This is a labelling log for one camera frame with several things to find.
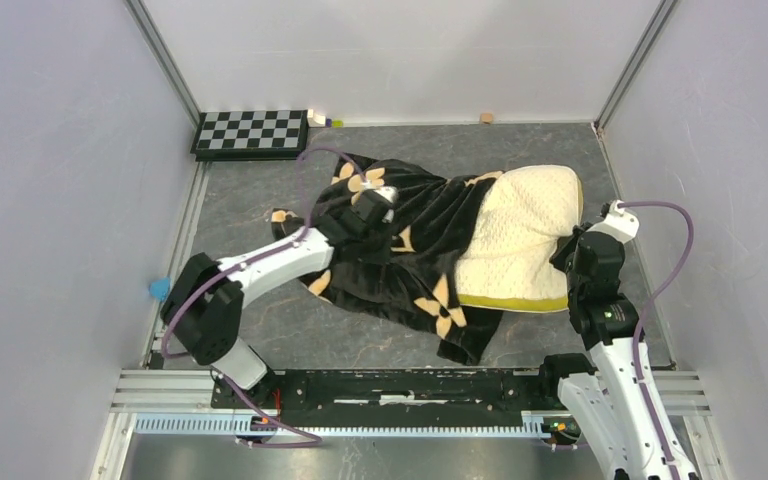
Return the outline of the black floral pillowcase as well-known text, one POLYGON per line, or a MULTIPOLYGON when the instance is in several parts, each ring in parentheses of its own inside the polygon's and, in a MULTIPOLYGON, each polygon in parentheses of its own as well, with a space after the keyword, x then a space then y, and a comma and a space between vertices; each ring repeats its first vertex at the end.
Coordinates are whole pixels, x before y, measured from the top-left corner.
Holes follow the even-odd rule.
POLYGON ((439 337, 438 356, 476 366, 496 333, 498 314, 461 304, 456 266, 476 231, 485 196, 500 172, 444 178, 402 160, 351 154, 339 160, 314 216, 338 214, 357 200, 364 180, 396 189, 389 256, 382 263, 336 257, 300 277, 315 297, 439 337))

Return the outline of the white yellow pillow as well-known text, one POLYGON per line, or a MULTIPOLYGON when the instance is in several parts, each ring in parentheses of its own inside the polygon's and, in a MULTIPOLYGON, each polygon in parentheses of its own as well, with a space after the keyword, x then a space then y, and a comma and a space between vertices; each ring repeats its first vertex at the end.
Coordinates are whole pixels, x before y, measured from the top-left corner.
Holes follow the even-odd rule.
POLYGON ((581 220, 584 201, 575 171, 526 166, 485 173, 464 185, 489 190, 456 264, 461 304, 538 314, 566 310, 566 279, 550 258, 581 220))

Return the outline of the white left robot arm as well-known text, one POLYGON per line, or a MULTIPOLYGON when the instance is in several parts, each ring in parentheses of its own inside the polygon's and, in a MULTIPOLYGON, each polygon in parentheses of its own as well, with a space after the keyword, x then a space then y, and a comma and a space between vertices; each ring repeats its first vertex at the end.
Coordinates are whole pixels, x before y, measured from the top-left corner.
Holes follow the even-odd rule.
POLYGON ((172 357, 169 342, 176 339, 183 356, 236 384, 236 394, 248 406, 266 405, 274 381, 267 363, 239 335, 243 309, 288 282, 325 272, 336 261, 385 262, 397 198, 393 187, 373 187, 342 212, 306 221, 257 250, 220 260, 192 256, 161 308, 162 354, 172 357))

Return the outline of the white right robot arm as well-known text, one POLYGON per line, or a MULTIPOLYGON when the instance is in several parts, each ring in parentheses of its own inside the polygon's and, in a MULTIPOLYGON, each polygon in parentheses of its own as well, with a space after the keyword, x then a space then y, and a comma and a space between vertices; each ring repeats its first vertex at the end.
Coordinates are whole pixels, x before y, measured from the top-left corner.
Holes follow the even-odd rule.
POLYGON ((696 479, 654 382, 638 312, 620 291, 625 258, 620 240, 582 228, 552 258, 585 351, 546 356, 538 396, 569 411, 604 478, 696 479))

